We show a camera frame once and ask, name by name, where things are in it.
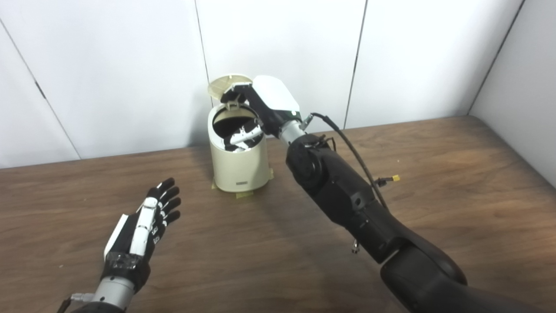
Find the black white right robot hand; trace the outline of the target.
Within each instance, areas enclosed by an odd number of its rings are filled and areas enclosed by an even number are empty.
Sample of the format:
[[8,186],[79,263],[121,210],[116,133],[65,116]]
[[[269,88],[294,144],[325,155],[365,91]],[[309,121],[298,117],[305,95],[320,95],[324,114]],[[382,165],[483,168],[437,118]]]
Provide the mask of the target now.
[[247,149],[247,141],[264,135],[272,135],[290,146],[296,139],[305,135],[301,128],[300,106],[293,95],[276,78],[255,77],[252,82],[229,83],[220,97],[221,103],[234,101],[248,103],[254,111],[254,120],[240,126],[234,133],[224,138],[224,145]]

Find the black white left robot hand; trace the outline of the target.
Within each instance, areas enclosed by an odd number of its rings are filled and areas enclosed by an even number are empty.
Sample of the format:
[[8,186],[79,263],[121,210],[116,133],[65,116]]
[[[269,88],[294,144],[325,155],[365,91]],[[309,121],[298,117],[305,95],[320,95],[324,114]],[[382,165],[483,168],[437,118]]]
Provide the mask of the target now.
[[150,260],[168,225],[180,218],[181,204],[175,179],[152,187],[136,212],[120,216],[104,249],[101,279],[119,277],[139,292],[151,273]]

